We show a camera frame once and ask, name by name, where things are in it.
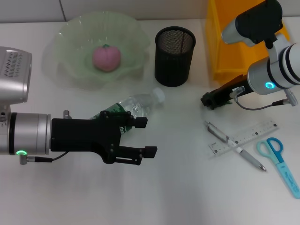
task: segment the blue scissors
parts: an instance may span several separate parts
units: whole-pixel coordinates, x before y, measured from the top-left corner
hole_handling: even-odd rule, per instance
[[[275,141],[279,144],[280,149],[276,151],[271,144],[271,141]],[[267,147],[269,153],[264,153],[261,150],[261,144],[264,144]],[[280,175],[282,176],[283,180],[289,187],[291,193],[294,195],[295,198],[300,198],[300,189],[290,171],[287,167],[286,163],[284,162],[283,158],[281,157],[281,152],[283,150],[283,144],[275,137],[270,137],[266,141],[260,141],[257,143],[256,148],[258,152],[265,157],[268,157],[272,160],[272,162],[276,165]]]

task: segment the green indicator light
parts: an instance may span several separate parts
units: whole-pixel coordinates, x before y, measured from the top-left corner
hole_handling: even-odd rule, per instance
[[[23,150],[19,150],[16,152],[17,155],[20,155],[20,156],[25,156],[27,155],[27,152],[23,151]]]

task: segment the clear plastic ruler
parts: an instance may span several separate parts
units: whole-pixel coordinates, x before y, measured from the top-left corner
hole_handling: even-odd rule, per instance
[[[267,135],[277,129],[279,129],[277,123],[269,119],[264,122],[260,122],[253,127],[248,127],[244,130],[241,130],[239,133],[229,137],[237,143],[238,146],[236,147],[239,147],[257,138],[261,138],[262,136]],[[209,144],[209,147],[215,155],[221,155],[233,149],[232,146],[228,146],[226,143],[221,141]]]

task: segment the white table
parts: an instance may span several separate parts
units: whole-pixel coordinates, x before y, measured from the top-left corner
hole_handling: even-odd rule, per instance
[[[293,41],[300,41],[300,18],[286,18]],[[260,172],[235,152],[213,157],[208,144],[215,141],[203,120],[233,134],[267,117],[280,129],[271,134],[285,146],[283,158],[300,184],[300,108],[273,107],[248,112],[236,104],[214,111],[201,106],[209,87],[201,20],[141,21],[151,40],[142,79],[126,78],[98,91],[63,88],[42,71],[45,48],[64,22],[1,24],[0,45],[31,52],[33,69],[27,103],[15,112],[50,113],[89,118],[126,96],[159,86],[165,91],[163,110],[150,117],[147,128],[131,130],[121,144],[157,145],[154,159],[140,166],[106,165],[94,153],[69,153],[52,164],[19,165],[18,157],[0,157],[0,223],[19,225],[296,225],[300,200],[284,186],[275,167],[258,155],[255,143],[245,148],[267,168]],[[189,80],[177,88],[154,78],[154,38],[167,26],[182,26],[197,39]],[[294,88],[300,99],[300,88]],[[243,105],[263,106],[284,98],[249,94]],[[54,157],[59,153],[50,153]]]

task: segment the yellow container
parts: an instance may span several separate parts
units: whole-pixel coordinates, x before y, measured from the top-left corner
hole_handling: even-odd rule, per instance
[[[222,30],[230,21],[261,2],[263,0],[209,0],[205,31],[214,81],[224,84],[245,75],[252,63],[268,56],[264,42],[248,47],[244,43],[228,45],[221,38]],[[289,40],[285,27],[279,32]]]

